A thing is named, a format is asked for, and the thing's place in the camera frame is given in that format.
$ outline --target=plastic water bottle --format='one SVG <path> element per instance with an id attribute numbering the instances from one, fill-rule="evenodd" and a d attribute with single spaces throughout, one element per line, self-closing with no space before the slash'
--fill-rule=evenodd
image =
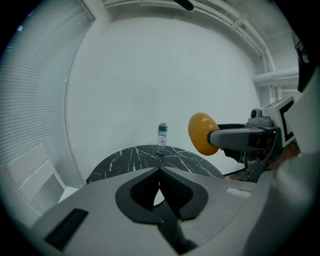
<path id="1" fill-rule="evenodd" d="M 158 141 L 157 141 L 156 150 L 155 150 L 156 155 L 159 157 L 163 157 L 165 155 L 167 130 L 168 130 L 168 126 L 165 122 L 159 124 Z"/>

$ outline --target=marble tabletop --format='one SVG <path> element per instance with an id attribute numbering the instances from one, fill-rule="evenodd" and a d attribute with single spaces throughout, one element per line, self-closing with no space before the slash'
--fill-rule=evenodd
<path id="1" fill-rule="evenodd" d="M 186 172 L 224 179 L 210 162 L 181 148 L 166 146 L 164 156 L 156 155 L 156 145 L 140 145 L 120 150 L 105 158 L 86 183 L 150 167 L 173 167 Z"/>

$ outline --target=black marble table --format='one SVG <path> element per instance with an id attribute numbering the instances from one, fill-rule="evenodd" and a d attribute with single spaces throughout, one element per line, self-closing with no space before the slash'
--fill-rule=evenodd
<path id="1" fill-rule="evenodd" d="M 156 145 L 141 145 L 120 150 L 104 159 L 86 183 L 107 179 L 150 167 L 173 167 L 186 172 L 224 179 L 210 162 L 181 148 L 166 146 L 164 156 L 156 155 Z"/>

